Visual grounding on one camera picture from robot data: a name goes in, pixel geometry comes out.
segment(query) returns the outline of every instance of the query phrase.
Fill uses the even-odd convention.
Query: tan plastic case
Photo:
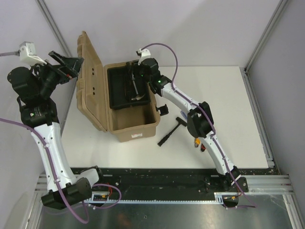
[[[126,142],[156,134],[160,114],[156,111],[156,99],[150,92],[151,102],[147,105],[120,110],[110,108],[108,77],[109,68],[121,67],[126,63],[109,64],[103,67],[86,32],[77,40],[77,53],[84,58],[77,81],[77,108],[97,128],[116,135],[120,142]]]

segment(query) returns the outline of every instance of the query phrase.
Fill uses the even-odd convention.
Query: white table
[[[174,67],[160,71],[171,78]],[[180,67],[175,84],[195,100],[209,103],[218,139],[237,167],[268,167],[239,67]],[[156,136],[120,143],[114,135],[94,128],[77,109],[74,96],[62,134],[70,166],[215,168],[208,152],[194,148],[186,127],[180,126],[162,147],[157,145],[181,115],[170,101],[156,98],[158,106],[166,103],[170,111],[161,117]]]

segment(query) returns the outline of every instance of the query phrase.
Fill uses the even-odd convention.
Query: robotic arm
[[[56,181],[70,205],[91,198],[92,186],[100,179],[101,172],[98,167],[92,167],[83,171],[78,179],[72,173],[61,143],[56,104],[50,98],[57,84],[67,83],[78,76],[83,58],[66,58],[52,51],[49,56],[59,64],[51,65],[36,55],[35,46],[31,42],[22,43],[16,53],[22,62],[31,66],[31,69],[15,68],[8,75],[8,81],[19,95],[17,101],[21,120],[25,125],[34,128],[46,142],[46,146],[43,146],[41,140],[31,132],[47,176],[49,193],[41,198],[43,204],[56,209],[66,207],[58,191],[52,168],[55,170]],[[49,149],[51,160],[45,147]]]
[[[189,133],[194,138],[200,139],[213,159],[217,172],[233,185],[234,179],[235,181],[238,180],[241,175],[237,167],[225,154],[212,129],[214,121],[209,104],[193,100],[172,84],[169,78],[161,75],[158,63],[154,58],[151,58],[149,50],[138,50],[137,54],[140,58],[138,64],[134,66],[134,75],[143,77],[154,94],[170,100],[187,114],[187,129]]]

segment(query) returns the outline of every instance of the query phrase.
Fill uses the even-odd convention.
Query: case lid
[[[103,65],[85,31],[78,37],[77,53],[84,58],[77,81],[77,108],[98,129],[107,131],[108,106]]]

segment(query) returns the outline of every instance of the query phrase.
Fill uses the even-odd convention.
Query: hammer
[[[167,141],[167,139],[172,135],[172,133],[173,133],[181,124],[184,125],[184,126],[187,126],[187,123],[186,123],[184,120],[182,120],[181,118],[176,117],[176,120],[178,121],[177,126],[175,126],[175,128],[174,128],[171,132],[169,132],[167,135],[165,135],[164,138],[161,139],[161,141],[158,143],[158,146],[162,146],[163,143]]]

